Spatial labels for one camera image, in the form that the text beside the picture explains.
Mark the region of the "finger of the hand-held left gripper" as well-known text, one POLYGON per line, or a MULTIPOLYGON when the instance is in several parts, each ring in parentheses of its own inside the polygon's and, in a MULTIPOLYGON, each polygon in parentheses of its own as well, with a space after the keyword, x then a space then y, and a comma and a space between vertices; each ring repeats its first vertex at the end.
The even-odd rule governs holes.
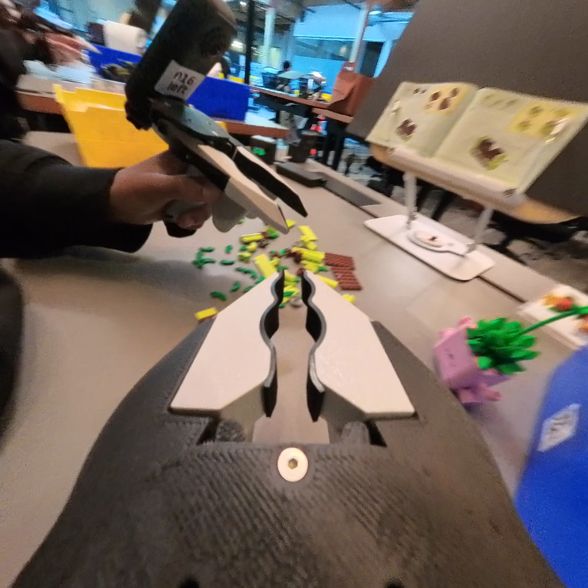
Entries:
POLYGON ((260 157, 254 155, 244 146, 237 146, 234 148, 233 161, 239 171, 247 178, 280 199, 299 215, 307 217, 307 211, 299 195, 260 157))
POLYGON ((196 154, 226 177, 224 196, 213 207, 212 222, 218 231, 226 233, 245 217, 259 218, 281 233, 289 228, 277 197, 260 187, 240 171, 235 162, 211 146, 198 145, 196 154))

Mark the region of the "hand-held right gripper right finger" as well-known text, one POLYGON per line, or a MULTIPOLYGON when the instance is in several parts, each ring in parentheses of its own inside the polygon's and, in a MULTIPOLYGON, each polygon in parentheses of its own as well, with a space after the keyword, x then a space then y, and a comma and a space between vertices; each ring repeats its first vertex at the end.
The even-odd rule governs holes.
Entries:
POLYGON ((306 401, 315 422, 369 422, 413 417, 415 408, 371 320, 355 305, 305 272, 309 352, 306 401))

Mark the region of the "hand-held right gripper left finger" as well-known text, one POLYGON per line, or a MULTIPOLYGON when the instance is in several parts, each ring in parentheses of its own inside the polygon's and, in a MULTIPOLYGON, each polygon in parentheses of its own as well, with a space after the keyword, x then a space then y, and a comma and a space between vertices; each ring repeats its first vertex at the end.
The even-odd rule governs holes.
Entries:
POLYGON ((171 401, 174 413, 209 418, 270 417, 277 401, 273 335, 284 293, 277 272, 212 320, 171 401))

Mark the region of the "person's left forearm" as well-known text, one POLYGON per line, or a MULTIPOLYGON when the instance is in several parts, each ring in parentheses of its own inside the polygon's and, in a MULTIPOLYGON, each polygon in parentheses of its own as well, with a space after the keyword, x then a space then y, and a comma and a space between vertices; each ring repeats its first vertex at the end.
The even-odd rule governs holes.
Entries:
POLYGON ((152 225, 112 220, 109 195, 117 172, 74 166, 2 139, 1 258, 40 258, 72 246, 137 252, 152 225))

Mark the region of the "person's left hand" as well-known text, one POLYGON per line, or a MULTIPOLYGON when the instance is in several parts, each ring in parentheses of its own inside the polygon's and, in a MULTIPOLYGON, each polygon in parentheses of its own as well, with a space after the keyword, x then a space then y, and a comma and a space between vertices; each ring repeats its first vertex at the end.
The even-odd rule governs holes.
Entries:
POLYGON ((189 175, 188 165, 165 151, 115 174, 109 216, 117 223, 153 224, 165 220, 173 202, 184 202, 188 209, 175 224, 195 231, 210 218, 223 195, 210 180, 189 175))

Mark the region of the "black charger green lights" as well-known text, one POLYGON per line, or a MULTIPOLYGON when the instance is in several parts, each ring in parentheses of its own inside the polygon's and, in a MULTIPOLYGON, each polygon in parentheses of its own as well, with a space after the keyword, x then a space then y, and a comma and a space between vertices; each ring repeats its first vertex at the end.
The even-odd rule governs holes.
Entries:
POLYGON ((271 166, 275 162, 276 150, 277 150, 277 139, 254 135, 249 138, 249 147, 253 154, 261 158, 264 163, 271 166))

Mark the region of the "flat black box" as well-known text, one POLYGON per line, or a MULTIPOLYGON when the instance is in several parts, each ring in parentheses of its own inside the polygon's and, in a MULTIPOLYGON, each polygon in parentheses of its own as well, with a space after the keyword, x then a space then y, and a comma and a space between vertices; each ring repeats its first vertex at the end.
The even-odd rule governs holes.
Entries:
POLYGON ((277 174, 295 181, 305 187, 324 187, 327 179, 318 172, 313 172, 292 162, 281 162, 275 165, 277 174))

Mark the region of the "black upright box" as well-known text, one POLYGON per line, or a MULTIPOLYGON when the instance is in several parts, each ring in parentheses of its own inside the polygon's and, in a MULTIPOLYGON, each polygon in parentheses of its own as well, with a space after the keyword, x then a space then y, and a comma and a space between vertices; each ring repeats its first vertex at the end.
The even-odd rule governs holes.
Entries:
POLYGON ((315 130, 300 130, 296 139, 288 146, 289 162, 304 164, 311 155, 316 153, 316 144, 320 133, 315 130))

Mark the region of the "scattered lime green bricks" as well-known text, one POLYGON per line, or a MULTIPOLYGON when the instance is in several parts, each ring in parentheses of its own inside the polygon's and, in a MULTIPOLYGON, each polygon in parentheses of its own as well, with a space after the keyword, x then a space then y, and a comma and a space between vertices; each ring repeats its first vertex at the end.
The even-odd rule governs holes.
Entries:
POLYGON ((291 245, 279 248, 274 241, 280 236, 270 225, 264 230, 239 237, 239 245, 226 245, 217 257, 213 246, 199 247, 192 260, 197 269, 208 265, 232 268, 239 273, 227 292, 212 290, 209 297, 217 303, 228 303, 231 298, 244 295, 261 282, 277 274, 283 275, 284 286, 279 308, 299 307, 302 304, 302 276, 312 273, 328 287, 343 292, 348 302, 356 302, 356 292, 363 290, 356 274, 352 256, 319 249, 319 238, 309 226, 294 220, 286 221, 288 228, 298 232, 291 245))

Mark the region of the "scattered green leaf pieces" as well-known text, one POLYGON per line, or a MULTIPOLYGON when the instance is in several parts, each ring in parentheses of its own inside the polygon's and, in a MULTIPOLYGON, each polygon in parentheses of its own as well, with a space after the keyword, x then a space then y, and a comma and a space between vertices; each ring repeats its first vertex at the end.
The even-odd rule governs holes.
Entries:
POLYGON ((217 286, 210 292, 210 297, 220 302, 229 302, 253 290, 275 273, 283 273, 284 276, 281 305, 288 303, 290 298, 299 297, 300 280, 284 265, 290 250, 269 249, 269 246, 275 245, 278 237, 280 233, 267 226, 260 231, 241 235, 236 243, 225 247, 200 247, 192 265, 201 271, 218 269, 229 278, 229 284, 217 286))

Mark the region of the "yellow plastic bin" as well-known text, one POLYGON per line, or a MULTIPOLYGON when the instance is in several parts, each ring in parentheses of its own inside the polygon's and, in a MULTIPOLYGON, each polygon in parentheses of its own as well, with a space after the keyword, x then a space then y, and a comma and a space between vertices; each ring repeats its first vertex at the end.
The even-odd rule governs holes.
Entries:
POLYGON ((126 118, 122 93, 53 86, 56 102, 74 134, 84 165, 124 168, 167 150, 153 130, 138 130, 126 118))

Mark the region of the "pink brick flower pot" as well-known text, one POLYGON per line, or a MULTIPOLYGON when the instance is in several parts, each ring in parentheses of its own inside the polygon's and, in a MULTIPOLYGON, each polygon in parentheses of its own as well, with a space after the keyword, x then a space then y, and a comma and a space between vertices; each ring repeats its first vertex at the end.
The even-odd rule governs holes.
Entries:
MULTIPOLYGON (((587 307, 565 313, 574 314, 587 314, 587 307)), ((497 386, 523 373, 540 355, 532 332, 551 321, 527 326, 509 318, 464 317, 439 332, 433 347, 437 374, 467 408, 499 401, 497 386)))

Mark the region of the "white paper roll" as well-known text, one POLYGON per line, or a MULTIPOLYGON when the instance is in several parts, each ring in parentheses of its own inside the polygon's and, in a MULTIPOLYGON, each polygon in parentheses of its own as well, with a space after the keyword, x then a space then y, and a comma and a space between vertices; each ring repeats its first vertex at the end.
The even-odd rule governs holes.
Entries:
POLYGON ((143 55, 148 42, 148 34, 139 27, 105 21, 102 24, 103 37, 107 48, 143 55))

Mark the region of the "black pole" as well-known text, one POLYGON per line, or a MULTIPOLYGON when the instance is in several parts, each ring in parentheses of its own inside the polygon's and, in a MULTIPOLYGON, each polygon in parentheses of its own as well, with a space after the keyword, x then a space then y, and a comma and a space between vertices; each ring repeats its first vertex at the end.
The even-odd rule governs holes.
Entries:
POLYGON ((245 73, 244 84, 251 84, 251 65, 256 23, 256 1, 247 1, 247 19, 245 32, 245 73))

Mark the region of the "brown paper bag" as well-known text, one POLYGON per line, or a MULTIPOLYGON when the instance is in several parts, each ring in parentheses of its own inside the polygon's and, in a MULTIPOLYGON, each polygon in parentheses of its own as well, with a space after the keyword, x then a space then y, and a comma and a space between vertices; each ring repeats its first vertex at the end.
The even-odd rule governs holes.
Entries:
POLYGON ((336 114, 355 116, 374 80, 358 73, 354 62, 344 62, 335 78, 327 109, 336 114))

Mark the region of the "white book stand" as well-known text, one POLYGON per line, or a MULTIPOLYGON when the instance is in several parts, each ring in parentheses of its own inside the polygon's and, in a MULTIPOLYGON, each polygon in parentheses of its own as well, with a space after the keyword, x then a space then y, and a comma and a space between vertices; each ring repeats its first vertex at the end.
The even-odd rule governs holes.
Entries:
POLYGON ((403 172, 403 197, 406 212, 368 220, 365 226, 375 234, 403 249, 431 268, 456 281, 467 282, 494 267, 495 262, 477 250, 495 207, 507 209, 522 205, 524 192, 501 180, 472 172, 461 165, 427 158, 404 147, 386 148, 392 163, 386 164, 403 172), (466 238, 423 217, 417 212, 417 180, 440 187, 460 197, 478 199, 483 210, 476 222, 474 238, 466 238), (429 235, 439 237, 439 244, 430 244, 429 235))

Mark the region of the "white printed sheet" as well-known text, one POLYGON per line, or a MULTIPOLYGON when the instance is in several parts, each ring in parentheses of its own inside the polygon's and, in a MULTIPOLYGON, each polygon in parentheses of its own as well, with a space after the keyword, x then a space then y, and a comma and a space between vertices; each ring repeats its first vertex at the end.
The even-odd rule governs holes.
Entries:
POLYGON ((551 319, 532 334, 546 334, 570 349, 579 349, 587 346, 587 314, 566 316, 565 313, 586 307, 586 293, 557 284, 540 298, 520 305, 518 316, 527 326, 551 319))

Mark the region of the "instruction booklet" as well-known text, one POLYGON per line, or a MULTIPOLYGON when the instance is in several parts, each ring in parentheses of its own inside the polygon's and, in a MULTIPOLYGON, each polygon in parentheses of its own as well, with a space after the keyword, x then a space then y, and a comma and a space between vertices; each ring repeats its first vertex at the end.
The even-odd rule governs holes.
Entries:
POLYGON ((587 104, 402 82, 366 140, 395 163, 515 202, 587 122, 587 104))

